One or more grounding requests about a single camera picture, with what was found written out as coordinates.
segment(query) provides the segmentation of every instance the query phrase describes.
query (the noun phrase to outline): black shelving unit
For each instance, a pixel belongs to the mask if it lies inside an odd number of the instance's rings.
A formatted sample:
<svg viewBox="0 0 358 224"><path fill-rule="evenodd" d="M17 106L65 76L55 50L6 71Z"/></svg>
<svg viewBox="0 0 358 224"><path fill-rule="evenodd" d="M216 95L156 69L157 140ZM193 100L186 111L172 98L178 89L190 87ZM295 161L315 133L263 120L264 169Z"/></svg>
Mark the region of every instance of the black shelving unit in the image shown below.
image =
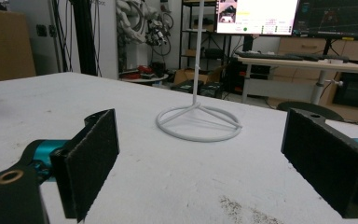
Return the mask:
<svg viewBox="0 0 358 224"><path fill-rule="evenodd" d="M191 49L192 46L195 45L195 41L192 40L194 37L197 36L197 30L193 30L194 24L193 24L193 9L194 7L199 7L200 3L199 2L185 2L182 0L182 7L181 7L181 32L180 32L180 46L179 46L179 66L178 68L183 68L182 66L182 60L186 60L186 67L190 67L190 61L191 60L195 60L195 56L189 56L185 54L185 50L183 50L183 37L186 34L186 36L188 37L187 40L187 49ZM216 2L205 2L204 3L204 7L212 7L213 8L213 12L215 12L216 10ZM185 24L184 23L184 8L188 8L189 10L189 20L188 23ZM220 39L218 41L215 40L216 37L221 36L223 37L223 39L221 39L221 37L219 37ZM215 32L210 32L210 31L205 31L202 32L202 46L205 47L206 49L221 49L224 52L224 55L220 58L217 59L211 59L211 58L207 58L204 55L201 55L200 58L202 60L206 60L207 63L207 69L209 67L209 61L210 60L221 60L221 65L223 65L225 63L225 61L228 62L229 60L229 54L230 54L230 47L231 47L231 36L230 35L222 35L222 34L218 34Z"/></svg>

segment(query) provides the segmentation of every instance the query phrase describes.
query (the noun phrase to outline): monitor screen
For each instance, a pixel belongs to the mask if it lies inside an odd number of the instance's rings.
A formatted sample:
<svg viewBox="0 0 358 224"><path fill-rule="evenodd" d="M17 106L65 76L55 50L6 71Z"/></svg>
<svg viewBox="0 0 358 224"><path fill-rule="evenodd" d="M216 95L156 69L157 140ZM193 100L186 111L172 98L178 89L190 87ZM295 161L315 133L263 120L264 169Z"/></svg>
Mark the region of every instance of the monitor screen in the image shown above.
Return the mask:
<svg viewBox="0 0 358 224"><path fill-rule="evenodd" d="M298 0L216 0L216 32L291 35Z"/></svg>
<svg viewBox="0 0 358 224"><path fill-rule="evenodd" d="M293 35L358 39L358 0L300 0Z"/></svg>

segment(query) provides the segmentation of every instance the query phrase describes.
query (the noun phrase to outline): computer monitor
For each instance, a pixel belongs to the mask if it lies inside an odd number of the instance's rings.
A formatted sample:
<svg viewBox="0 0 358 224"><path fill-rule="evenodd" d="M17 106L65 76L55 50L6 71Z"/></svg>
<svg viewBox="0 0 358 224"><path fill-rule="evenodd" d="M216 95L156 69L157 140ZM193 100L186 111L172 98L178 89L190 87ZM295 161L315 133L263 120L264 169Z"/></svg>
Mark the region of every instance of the computer monitor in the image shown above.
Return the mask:
<svg viewBox="0 0 358 224"><path fill-rule="evenodd" d="M358 40L358 0L300 0L293 35Z"/></svg>
<svg viewBox="0 0 358 224"><path fill-rule="evenodd" d="M291 35L298 0L216 0L216 32Z"/></svg>

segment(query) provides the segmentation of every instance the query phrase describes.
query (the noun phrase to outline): black office chair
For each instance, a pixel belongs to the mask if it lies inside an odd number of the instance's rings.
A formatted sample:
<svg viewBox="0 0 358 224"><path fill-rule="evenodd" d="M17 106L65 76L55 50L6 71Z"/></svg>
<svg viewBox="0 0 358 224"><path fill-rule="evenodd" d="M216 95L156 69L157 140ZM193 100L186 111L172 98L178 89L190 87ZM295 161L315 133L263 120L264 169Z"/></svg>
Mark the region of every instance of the black office chair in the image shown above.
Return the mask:
<svg viewBox="0 0 358 224"><path fill-rule="evenodd" d="M287 101L277 105L277 109L282 111L289 111L290 108L306 110L325 117L326 119L344 121L344 118L342 118L338 113L321 105L314 105L311 103L297 101Z"/></svg>

